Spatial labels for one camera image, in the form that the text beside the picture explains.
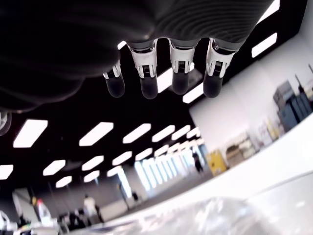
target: yellow container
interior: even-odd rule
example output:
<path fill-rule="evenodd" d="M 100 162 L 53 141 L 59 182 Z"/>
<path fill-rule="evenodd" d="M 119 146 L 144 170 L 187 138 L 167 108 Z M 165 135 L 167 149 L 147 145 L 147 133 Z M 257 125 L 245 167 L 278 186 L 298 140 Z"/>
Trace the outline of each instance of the yellow container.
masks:
<path fill-rule="evenodd" d="M 205 159 L 213 173 L 213 176 L 217 176 L 226 171 L 226 164 L 219 150 L 215 150 L 207 154 Z"/>

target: plastic wrap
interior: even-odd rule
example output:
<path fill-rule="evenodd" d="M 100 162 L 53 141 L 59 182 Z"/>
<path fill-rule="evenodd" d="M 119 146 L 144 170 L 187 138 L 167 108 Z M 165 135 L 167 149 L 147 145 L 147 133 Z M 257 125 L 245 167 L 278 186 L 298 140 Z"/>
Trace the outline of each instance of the plastic wrap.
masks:
<path fill-rule="evenodd" d="M 223 198 L 182 206 L 106 230 L 105 234 L 111 235 L 278 235 L 255 208 Z"/>

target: floor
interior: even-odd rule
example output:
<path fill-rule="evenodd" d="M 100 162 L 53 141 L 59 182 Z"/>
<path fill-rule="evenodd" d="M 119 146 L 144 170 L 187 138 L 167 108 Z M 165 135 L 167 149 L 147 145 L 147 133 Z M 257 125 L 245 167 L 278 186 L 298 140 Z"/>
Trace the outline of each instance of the floor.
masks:
<path fill-rule="evenodd" d="M 213 178 L 213 175 L 211 171 L 207 170 L 204 173 L 204 176 L 200 176 L 197 173 L 190 173 L 186 178 L 184 178 L 182 181 L 178 182 L 176 185 L 171 187 L 170 189 L 160 193 L 159 195 L 147 200 L 146 202 L 142 203 L 141 205 L 130 209 L 128 212 L 120 215 L 119 217 L 143 210 L 145 208 L 154 206 L 160 202 L 166 201 L 172 197 L 175 197 L 181 193 L 184 193 L 210 179 Z"/>

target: robotic hand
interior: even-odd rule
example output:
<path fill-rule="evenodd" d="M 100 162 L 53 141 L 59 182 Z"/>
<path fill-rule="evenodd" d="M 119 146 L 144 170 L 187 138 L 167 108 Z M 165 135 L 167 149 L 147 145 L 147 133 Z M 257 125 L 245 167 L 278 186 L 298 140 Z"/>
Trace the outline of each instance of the robotic hand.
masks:
<path fill-rule="evenodd" d="M 88 77 L 125 92 L 117 45 L 126 41 L 147 99 L 157 95 L 157 40 L 167 38 L 172 88 L 188 90 L 197 43 L 210 38 L 203 92 L 216 97 L 234 54 L 273 0 L 16 0 L 0 2 L 0 135 L 10 112 L 75 94 Z"/>

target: ceiling light panel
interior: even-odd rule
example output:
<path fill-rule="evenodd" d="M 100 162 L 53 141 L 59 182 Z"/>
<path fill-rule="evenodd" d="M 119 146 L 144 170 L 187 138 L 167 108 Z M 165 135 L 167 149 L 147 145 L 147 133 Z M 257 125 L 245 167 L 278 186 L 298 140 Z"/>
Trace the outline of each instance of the ceiling light panel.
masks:
<path fill-rule="evenodd" d="M 260 42 L 258 45 L 256 45 L 251 50 L 252 57 L 256 57 L 257 55 L 261 54 L 263 51 L 265 51 L 267 48 L 269 48 L 271 45 L 275 44 L 277 40 L 277 33 L 272 34 L 268 38 L 266 38 L 264 41 Z"/>
<path fill-rule="evenodd" d="M 117 49 L 121 50 L 125 45 L 126 45 L 126 42 L 122 41 L 117 45 Z"/>
<path fill-rule="evenodd" d="M 104 160 L 104 156 L 96 156 L 92 159 L 90 159 L 88 162 L 82 165 L 82 170 L 91 170 L 100 163 L 102 163 Z"/>
<path fill-rule="evenodd" d="M 136 161 L 140 161 L 144 159 L 145 157 L 148 157 L 150 154 L 152 154 L 152 148 L 147 148 L 146 150 L 142 151 L 141 153 L 138 153 L 135 157 Z"/>
<path fill-rule="evenodd" d="M 199 133 L 199 128 L 198 127 L 192 129 L 191 131 L 189 131 L 187 133 L 187 139 L 190 139 L 191 137 L 195 136 L 198 133 Z"/>
<path fill-rule="evenodd" d="M 155 151 L 155 157 L 160 156 L 168 150 L 168 144 Z"/>
<path fill-rule="evenodd" d="M 117 158 L 113 159 L 112 165 L 120 165 L 121 163 L 131 158 L 132 155 L 133 155 L 132 151 L 125 152 L 122 155 L 118 156 Z"/>
<path fill-rule="evenodd" d="M 62 188 L 65 185 L 68 185 L 70 182 L 72 182 L 72 177 L 71 176 L 67 176 L 62 178 L 61 180 L 59 180 L 56 184 L 55 187 L 56 188 Z"/>
<path fill-rule="evenodd" d="M 174 145 L 172 145 L 171 147 L 168 148 L 168 153 L 173 153 L 174 151 L 176 151 L 178 149 L 178 147 L 180 146 L 180 143 L 176 143 Z"/>
<path fill-rule="evenodd" d="M 182 101 L 186 104 L 190 104 L 192 101 L 194 101 L 196 98 L 198 98 L 200 95 L 203 94 L 203 82 L 200 83 L 198 86 L 196 86 L 194 89 L 186 93 L 182 97 Z"/>
<path fill-rule="evenodd" d="M 53 161 L 49 166 L 44 169 L 44 175 L 54 175 L 61 170 L 66 164 L 65 160 Z"/>
<path fill-rule="evenodd" d="M 195 63 L 191 63 L 190 71 L 192 71 L 194 68 Z M 158 93 L 161 93 L 165 89 L 169 88 L 172 85 L 172 81 L 173 81 L 173 69 L 170 68 L 156 78 Z"/>
<path fill-rule="evenodd" d="M 180 130 L 176 131 L 174 134 L 172 134 L 172 140 L 177 140 L 178 138 L 185 135 L 188 131 L 190 131 L 190 125 L 186 125 Z"/>
<path fill-rule="evenodd" d="M 259 19 L 258 23 L 264 20 L 265 18 L 269 17 L 271 14 L 278 11 L 279 7 L 280 7 L 280 0 L 274 0 L 274 2 L 269 6 L 269 8 L 266 10 L 263 16 Z"/>
<path fill-rule="evenodd" d="M 90 173 L 90 174 L 88 174 L 88 175 L 86 175 L 86 176 L 84 177 L 84 182 L 85 182 L 85 183 L 90 182 L 90 181 L 92 181 L 92 180 L 98 178 L 99 175 L 100 175 L 100 171 L 99 171 L 99 170 L 95 170 L 95 171 L 93 171 L 92 173 Z"/>
<path fill-rule="evenodd" d="M 189 141 L 185 141 L 179 146 L 179 150 L 183 150 L 184 148 L 189 146 Z"/>
<path fill-rule="evenodd" d="M 161 130 L 160 132 L 156 133 L 154 136 L 152 136 L 152 142 L 159 142 L 161 139 L 172 134 L 174 131 L 175 131 L 175 126 L 170 125 L 166 127 L 165 129 Z"/>
<path fill-rule="evenodd" d="M 79 146 L 92 146 L 113 129 L 112 122 L 101 122 L 79 141 Z"/>
<path fill-rule="evenodd" d="M 47 128 L 47 120 L 28 119 L 21 128 L 18 136 L 16 136 L 14 148 L 30 148 L 39 138 L 42 132 Z"/>
<path fill-rule="evenodd" d="M 122 170 L 122 167 L 120 165 L 116 166 L 107 172 L 107 177 L 112 177 L 113 175 L 118 174 L 119 171 L 121 170 Z"/>
<path fill-rule="evenodd" d="M 151 124 L 144 123 L 123 138 L 123 143 L 132 143 L 151 129 Z"/>
<path fill-rule="evenodd" d="M 0 180 L 9 178 L 13 171 L 13 165 L 0 165 Z"/>

